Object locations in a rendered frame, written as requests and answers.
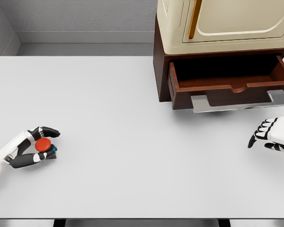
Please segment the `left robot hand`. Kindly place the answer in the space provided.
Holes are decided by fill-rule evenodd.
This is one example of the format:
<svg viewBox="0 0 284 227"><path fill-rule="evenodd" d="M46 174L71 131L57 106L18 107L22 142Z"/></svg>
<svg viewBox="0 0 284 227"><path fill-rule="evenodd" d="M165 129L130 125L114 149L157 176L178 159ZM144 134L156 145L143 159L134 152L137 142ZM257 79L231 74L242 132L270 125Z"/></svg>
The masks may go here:
<svg viewBox="0 0 284 227"><path fill-rule="evenodd" d="M44 159L56 158L56 147L51 145L45 152L24 154L24 152L34 145L41 138L56 138L60 136L58 130L49 127L36 127L34 130L23 131L0 150L0 162L21 168L31 166Z"/></svg>

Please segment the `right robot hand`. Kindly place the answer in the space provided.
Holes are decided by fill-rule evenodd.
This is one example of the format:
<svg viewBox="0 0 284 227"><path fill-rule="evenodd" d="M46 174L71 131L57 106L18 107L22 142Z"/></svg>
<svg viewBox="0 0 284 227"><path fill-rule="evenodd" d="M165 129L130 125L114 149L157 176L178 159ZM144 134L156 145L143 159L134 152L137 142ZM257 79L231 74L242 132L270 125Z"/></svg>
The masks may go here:
<svg viewBox="0 0 284 227"><path fill-rule="evenodd" d="M251 136L248 148L251 148L257 140L269 141L265 144L265 148L284 153L284 116L265 119Z"/></svg>

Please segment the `red button switch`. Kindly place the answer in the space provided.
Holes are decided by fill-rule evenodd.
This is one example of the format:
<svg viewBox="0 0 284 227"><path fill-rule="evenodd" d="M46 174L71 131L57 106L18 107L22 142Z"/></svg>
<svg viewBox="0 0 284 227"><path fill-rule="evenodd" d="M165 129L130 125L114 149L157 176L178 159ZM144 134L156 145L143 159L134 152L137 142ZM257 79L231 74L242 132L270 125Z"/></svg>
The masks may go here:
<svg viewBox="0 0 284 227"><path fill-rule="evenodd" d="M51 143L48 138L41 138L35 143L35 149L38 152L56 151L57 147Z"/></svg>

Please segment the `brown wooden drawer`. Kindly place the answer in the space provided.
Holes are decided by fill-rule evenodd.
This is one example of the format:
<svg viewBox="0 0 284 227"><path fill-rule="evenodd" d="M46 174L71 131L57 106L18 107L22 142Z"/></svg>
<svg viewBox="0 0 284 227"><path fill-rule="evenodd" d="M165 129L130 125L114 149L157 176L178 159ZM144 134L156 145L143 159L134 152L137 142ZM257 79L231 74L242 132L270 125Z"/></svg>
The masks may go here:
<svg viewBox="0 0 284 227"><path fill-rule="evenodd" d="M276 54L174 60L168 84L174 110L192 109L199 95L211 106L265 103L267 91L284 91L284 62Z"/></svg>

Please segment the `brown wooden cabinet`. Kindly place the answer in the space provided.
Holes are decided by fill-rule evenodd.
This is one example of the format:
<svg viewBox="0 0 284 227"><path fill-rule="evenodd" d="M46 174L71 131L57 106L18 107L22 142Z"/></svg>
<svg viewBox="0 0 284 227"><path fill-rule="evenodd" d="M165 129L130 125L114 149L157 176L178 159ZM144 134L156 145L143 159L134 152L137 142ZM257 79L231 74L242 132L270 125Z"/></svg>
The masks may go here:
<svg viewBox="0 0 284 227"><path fill-rule="evenodd" d="M201 53L185 53L185 54L167 54L164 51L162 43L162 32L158 19L155 19L154 31L154 47L153 47L153 66L157 83L157 90L160 102L171 101L169 86L168 86L168 72L169 62L178 59L193 59L201 57L224 57L236 55L254 55L254 54L276 54L284 57L283 48L269 48L269 49L256 49L256 50L242 50L242 51L226 51L226 52L201 52Z"/></svg>

